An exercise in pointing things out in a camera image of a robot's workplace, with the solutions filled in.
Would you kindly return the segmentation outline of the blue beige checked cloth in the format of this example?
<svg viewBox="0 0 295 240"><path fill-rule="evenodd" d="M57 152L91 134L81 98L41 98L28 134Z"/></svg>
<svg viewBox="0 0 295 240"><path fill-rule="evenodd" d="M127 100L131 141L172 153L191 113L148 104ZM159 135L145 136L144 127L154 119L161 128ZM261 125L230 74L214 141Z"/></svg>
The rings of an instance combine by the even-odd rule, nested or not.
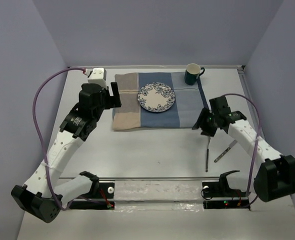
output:
<svg viewBox="0 0 295 240"><path fill-rule="evenodd" d="M201 80L185 83L184 72L132 72L116 74L121 107L113 109L112 129L125 131L134 128L188 128L196 123L208 101ZM139 90L147 84L168 85L175 94L173 105L163 112L151 112L140 105Z"/></svg>

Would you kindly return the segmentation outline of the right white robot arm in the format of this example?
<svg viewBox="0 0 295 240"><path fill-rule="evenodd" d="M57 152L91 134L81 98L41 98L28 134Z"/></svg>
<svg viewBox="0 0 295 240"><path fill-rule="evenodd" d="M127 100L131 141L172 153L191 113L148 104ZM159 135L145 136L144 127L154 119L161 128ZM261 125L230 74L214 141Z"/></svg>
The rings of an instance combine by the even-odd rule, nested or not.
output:
<svg viewBox="0 0 295 240"><path fill-rule="evenodd" d="M254 193L266 203L295 194L295 158L268 144L260 135L260 127L254 129L242 112L231 110L225 95L212 98L209 103L210 108L201 110L193 129L201 129L207 137L223 130L251 157L251 162L248 175L242 175L240 170L220 174L216 186L208 188L208 197L241 191L247 196Z"/></svg>

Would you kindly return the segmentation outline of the green white ceramic mug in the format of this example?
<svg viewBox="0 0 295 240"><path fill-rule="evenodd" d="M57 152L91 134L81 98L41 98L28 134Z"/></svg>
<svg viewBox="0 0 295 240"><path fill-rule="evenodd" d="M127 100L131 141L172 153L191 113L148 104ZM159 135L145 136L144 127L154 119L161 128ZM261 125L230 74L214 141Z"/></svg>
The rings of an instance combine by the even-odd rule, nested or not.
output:
<svg viewBox="0 0 295 240"><path fill-rule="evenodd" d="M194 85L201 75L205 73L205 68L196 63L190 63L186 66L184 81L187 85Z"/></svg>

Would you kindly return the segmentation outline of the silver fork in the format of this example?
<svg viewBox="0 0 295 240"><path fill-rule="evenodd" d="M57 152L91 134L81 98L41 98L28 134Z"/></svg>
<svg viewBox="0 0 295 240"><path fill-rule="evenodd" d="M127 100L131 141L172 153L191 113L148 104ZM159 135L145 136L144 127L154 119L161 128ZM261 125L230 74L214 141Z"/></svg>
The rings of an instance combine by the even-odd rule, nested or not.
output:
<svg viewBox="0 0 295 240"><path fill-rule="evenodd" d="M206 173L209 171L210 142L211 142L211 137L208 136L206 154L205 154L205 172Z"/></svg>

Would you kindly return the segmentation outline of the blue floral ceramic plate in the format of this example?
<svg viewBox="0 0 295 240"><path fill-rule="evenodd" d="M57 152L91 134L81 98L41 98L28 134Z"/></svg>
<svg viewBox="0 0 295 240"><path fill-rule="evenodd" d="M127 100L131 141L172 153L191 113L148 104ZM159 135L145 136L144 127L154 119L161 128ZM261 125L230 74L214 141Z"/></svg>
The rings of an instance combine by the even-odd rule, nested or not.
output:
<svg viewBox="0 0 295 240"><path fill-rule="evenodd" d="M174 90L165 83L152 82L140 88L137 94L139 105L152 113L169 110L176 101Z"/></svg>

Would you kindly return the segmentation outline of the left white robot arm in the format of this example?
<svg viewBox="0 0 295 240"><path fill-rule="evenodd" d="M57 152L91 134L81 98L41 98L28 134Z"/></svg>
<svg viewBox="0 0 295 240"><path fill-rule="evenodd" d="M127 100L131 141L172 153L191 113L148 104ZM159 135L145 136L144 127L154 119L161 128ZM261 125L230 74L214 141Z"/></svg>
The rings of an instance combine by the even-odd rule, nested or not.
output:
<svg viewBox="0 0 295 240"><path fill-rule="evenodd" d="M22 210L50 223L60 211L69 208L74 199L92 198L102 192L99 177L88 171L61 185L57 182L72 156L97 127L103 111L121 105L116 82L112 82L111 87L82 84L78 102L61 123L39 167L23 185L15 185L11 191Z"/></svg>

